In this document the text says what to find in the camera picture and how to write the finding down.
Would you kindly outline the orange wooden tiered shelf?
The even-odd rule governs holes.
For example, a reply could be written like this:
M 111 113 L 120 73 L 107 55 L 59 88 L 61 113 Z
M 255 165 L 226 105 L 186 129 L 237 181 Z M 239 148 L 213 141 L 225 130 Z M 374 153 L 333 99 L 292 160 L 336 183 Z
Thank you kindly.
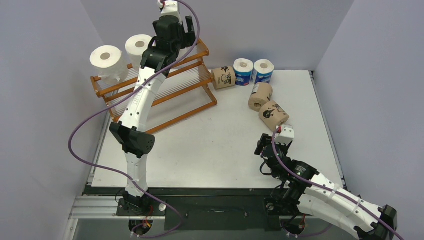
M 202 88 L 205 91 L 210 101 L 162 124 L 148 126 L 146 128 L 148 134 L 154 134 L 218 104 L 217 99 L 209 88 L 209 83 L 213 81 L 212 75 L 204 63 L 204 57 L 209 55 L 208 47 L 199 39 L 190 55 L 171 69 L 168 78 L 161 85 L 152 106 L 155 107 L 198 88 Z M 115 85 L 105 83 L 99 76 L 90 77 L 95 94 L 97 97 L 102 98 L 108 107 L 116 104 L 135 89 L 138 71 L 131 64 L 128 64 L 127 68 L 127 79 Z

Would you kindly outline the brown roll black print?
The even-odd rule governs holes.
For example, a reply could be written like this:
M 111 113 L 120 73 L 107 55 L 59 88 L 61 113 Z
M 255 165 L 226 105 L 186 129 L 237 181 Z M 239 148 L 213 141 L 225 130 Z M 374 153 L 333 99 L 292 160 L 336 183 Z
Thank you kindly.
M 277 102 L 271 100 L 261 107 L 259 110 L 259 118 L 273 132 L 276 127 L 287 122 L 290 116 Z

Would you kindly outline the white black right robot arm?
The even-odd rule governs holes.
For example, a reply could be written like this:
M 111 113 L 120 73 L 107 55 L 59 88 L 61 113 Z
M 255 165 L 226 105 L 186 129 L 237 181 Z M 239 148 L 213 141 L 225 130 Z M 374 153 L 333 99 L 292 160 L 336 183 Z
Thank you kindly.
M 268 176 L 281 184 L 271 193 L 273 204 L 292 216 L 314 216 L 337 226 L 357 240 L 392 240 L 396 237 L 397 210 L 355 196 L 309 164 L 287 156 L 290 144 L 263 134 L 255 155 L 263 159 Z

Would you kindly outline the white toilet paper roll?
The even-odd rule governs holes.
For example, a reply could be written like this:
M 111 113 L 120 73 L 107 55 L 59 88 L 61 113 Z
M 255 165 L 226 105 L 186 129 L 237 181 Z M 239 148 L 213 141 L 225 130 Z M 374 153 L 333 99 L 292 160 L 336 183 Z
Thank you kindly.
M 179 55 L 177 57 L 177 60 L 184 59 L 184 55 L 188 52 L 189 49 L 190 49 L 189 47 L 188 48 L 181 49 L 179 51 Z
M 112 45 L 96 48 L 90 55 L 90 63 L 97 69 L 98 77 L 108 85 L 124 82 L 129 74 L 122 51 Z
M 139 72 L 143 53 L 148 49 L 151 40 L 152 37 L 149 35 L 138 34 L 130 37 L 125 43 L 125 50 L 136 72 Z

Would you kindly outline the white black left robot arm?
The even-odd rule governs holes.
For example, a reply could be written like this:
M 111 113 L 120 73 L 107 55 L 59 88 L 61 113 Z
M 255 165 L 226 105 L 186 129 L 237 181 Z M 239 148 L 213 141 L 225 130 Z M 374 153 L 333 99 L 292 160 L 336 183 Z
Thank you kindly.
M 146 132 L 150 109 L 161 85 L 169 75 L 169 66 L 182 49 L 196 44 L 193 18 L 186 16 L 187 26 L 176 16 L 166 15 L 153 22 L 153 37 L 142 54 L 134 95 L 117 123 L 109 130 L 121 144 L 129 175 L 123 199 L 136 215 L 150 211 L 151 199 L 146 195 L 147 157 L 153 149 L 155 137 Z

